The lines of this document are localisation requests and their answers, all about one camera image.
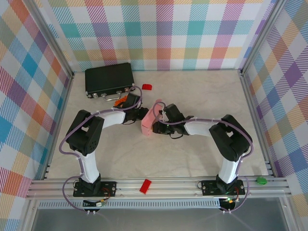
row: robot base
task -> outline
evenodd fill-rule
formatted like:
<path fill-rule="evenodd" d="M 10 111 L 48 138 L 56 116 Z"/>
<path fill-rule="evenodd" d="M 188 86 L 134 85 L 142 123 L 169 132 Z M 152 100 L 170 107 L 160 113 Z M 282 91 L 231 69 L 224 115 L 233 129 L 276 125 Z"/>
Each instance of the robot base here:
<path fill-rule="evenodd" d="M 89 187 L 87 182 L 79 179 L 74 185 L 73 197 L 114 197 L 116 195 L 115 181 L 99 181 L 94 182 L 95 190 Z"/>
<path fill-rule="evenodd" d="M 237 195 L 237 191 L 234 189 L 237 187 L 239 191 L 239 195 L 245 195 L 245 188 L 242 180 L 237 180 L 234 184 L 234 187 L 232 187 L 232 190 L 223 193 L 218 187 L 217 187 L 217 181 L 216 180 L 203 180 L 201 181 L 201 189 L 202 189 L 202 195 L 203 196 L 212 196 L 212 195 L 230 195 L 234 196 Z"/>

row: white table surface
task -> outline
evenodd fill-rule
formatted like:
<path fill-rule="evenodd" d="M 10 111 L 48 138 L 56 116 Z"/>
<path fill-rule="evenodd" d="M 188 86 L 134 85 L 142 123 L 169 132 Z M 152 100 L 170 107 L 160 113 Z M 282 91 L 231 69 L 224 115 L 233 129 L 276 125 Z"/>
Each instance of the white table surface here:
<path fill-rule="evenodd" d="M 150 108 L 156 99 L 174 103 L 184 116 L 221 118 L 233 115 L 254 141 L 254 153 L 244 160 L 240 175 L 267 175 L 264 158 L 254 124 L 236 70 L 219 71 L 147 71 L 134 72 L 135 84 L 152 84 L 152 91 L 143 91 L 143 107 Z M 57 147 L 48 178 L 68 178 L 80 173 L 74 156 L 63 155 L 58 147 L 77 112 L 109 109 L 114 101 L 85 95 L 84 73 L 77 73 L 65 110 Z M 69 151 L 65 143 L 64 150 Z M 213 139 L 184 136 L 172 140 L 167 135 L 141 132 L 141 122 L 114 125 L 103 130 L 96 149 L 96 161 L 102 178 L 215 176 L 222 156 Z"/>

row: black mounting plate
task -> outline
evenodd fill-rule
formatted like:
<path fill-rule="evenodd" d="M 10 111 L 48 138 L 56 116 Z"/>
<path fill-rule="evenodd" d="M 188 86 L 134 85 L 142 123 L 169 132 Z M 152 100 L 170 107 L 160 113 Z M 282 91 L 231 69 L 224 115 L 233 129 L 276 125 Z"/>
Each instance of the black mounting plate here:
<path fill-rule="evenodd" d="M 101 181 L 101 189 L 96 195 L 93 195 L 93 192 L 85 187 L 80 185 L 80 182 L 76 182 L 74 185 L 73 197 L 114 197 L 116 195 L 116 182 L 115 181 Z"/>
<path fill-rule="evenodd" d="M 239 190 L 239 195 L 245 195 L 245 188 L 241 188 L 244 186 L 242 180 L 237 180 L 234 187 L 237 187 Z M 237 191 L 233 189 L 229 193 L 221 193 L 219 188 L 217 187 L 216 180 L 203 180 L 201 181 L 201 189 L 203 196 L 212 196 L 212 195 L 237 195 Z"/>

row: green object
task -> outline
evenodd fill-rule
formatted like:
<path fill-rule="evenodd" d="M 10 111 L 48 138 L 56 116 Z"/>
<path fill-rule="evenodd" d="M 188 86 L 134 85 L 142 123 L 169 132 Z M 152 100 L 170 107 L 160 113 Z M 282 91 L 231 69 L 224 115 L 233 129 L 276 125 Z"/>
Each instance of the green object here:
<path fill-rule="evenodd" d="M 258 177 L 257 178 L 257 184 L 265 185 L 268 181 L 264 177 Z"/>

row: red object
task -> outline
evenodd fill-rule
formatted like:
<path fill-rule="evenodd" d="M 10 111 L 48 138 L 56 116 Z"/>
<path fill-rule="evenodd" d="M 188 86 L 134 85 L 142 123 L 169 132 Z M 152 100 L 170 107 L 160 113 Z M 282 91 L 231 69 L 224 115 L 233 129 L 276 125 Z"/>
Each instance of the red object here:
<path fill-rule="evenodd" d="M 151 84 L 143 84 L 142 90 L 152 90 L 152 85 Z"/>
<path fill-rule="evenodd" d="M 152 183 L 152 181 L 145 179 L 144 183 L 142 184 L 141 188 L 140 188 L 140 192 L 146 194 L 146 192 L 148 191 L 150 184 Z"/>

